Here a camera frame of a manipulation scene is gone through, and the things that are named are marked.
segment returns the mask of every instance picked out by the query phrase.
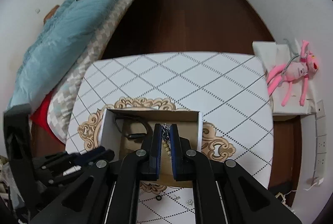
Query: black cable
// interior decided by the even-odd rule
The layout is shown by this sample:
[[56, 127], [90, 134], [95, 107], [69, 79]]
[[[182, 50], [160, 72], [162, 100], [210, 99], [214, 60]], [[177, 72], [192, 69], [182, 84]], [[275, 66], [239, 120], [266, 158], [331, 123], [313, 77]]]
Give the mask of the black cable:
[[[115, 114], [114, 123], [115, 123], [118, 131], [121, 134], [123, 134], [128, 140], [142, 139], [146, 135], [153, 134], [153, 130], [152, 130], [151, 126], [145, 119], [138, 117], [138, 116], [122, 115], [122, 114], [117, 114], [117, 113], [114, 113], [114, 114]], [[144, 128], [146, 129], [146, 133], [124, 134], [123, 131], [119, 128], [118, 123], [117, 123], [117, 120], [122, 120], [122, 119], [141, 123], [144, 126]]]

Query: fluffy blanket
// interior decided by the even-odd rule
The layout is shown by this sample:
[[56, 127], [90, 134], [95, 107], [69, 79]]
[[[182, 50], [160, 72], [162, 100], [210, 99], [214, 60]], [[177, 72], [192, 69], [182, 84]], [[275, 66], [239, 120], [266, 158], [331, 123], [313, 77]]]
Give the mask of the fluffy blanket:
[[117, 0], [66, 0], [26, 51], [8, 108], [30, 103], [35, 111], [84, 51]]

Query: white tablecloth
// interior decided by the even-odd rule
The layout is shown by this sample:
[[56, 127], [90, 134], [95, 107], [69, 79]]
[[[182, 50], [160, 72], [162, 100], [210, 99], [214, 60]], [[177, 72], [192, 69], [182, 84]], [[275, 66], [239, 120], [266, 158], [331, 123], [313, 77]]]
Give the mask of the white tablecloth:
[[[201, 111], [204, 122], [213, 129], [210, 138], [227, 143], [228, 156], [268, 187], [273, 121], [264, 73], [256, 57], [179, 52], [97, 61], [87, 70], [80, 86], [66, 150], [84, 153], [91, 148], [92, 139], [83, 136], [83, 125], [96, 131], [100, 125], [91, 119], [100, 121], [103, 108], [126, 108], [138, 103], [154, 108], [168, 106]], [[219, 145], [214, 152], [220, 161], [225, 160], [219, 154]], [[194, 208], [186, 204], [193, 199], [191, 189], [168, 187], [160, 192], [163, 199], [157, 201], [154, 197], [159, 192], [152, 190], [140, 195], [139, 223], [148, 220], [150, 223], [194, 223]]]

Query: electrical outlet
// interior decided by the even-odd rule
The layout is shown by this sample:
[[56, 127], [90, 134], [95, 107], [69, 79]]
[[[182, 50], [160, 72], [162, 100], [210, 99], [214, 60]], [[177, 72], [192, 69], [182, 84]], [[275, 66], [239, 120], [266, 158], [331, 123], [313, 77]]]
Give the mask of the electrical outlet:
[[317, 137], [317, 154], [326, 153], [326, 135]]
[[323, 136], [326, 135], [326, 117], [322, 117], [316, 120], [316, 135]]
[[317, 102], [317, 118], [325, 117], [325, 108], [324, 108], [324, 101], [320, 100]]
[[324, 177], [325, 160], [326, 160], [326, 153], [316, 155], [316, 166], [314, 171], [314, 177], [316, 178]]

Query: pink panther plush toy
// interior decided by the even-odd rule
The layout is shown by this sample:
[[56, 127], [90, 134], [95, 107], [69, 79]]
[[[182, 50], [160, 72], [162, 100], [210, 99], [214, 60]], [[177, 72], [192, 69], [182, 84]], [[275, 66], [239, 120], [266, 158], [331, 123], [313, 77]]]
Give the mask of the pink panther plush toy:
[[282, 82], [289, 82], [289, 89], [284, 97], [281, 106], [285, 106], [291, 95], [292, 81], [304, 76], [304, 86], [299, 104], [304, 106], [305, 96], [308, 90], [309, 74], [313, 75], [318, 70], [318, 62], [314, 54], [308, 50], [309, 42], [302, 41], [301, 55], [299, 62], [289, 62], [275, 66], [268, 74], [268, 94], [280, 86]]

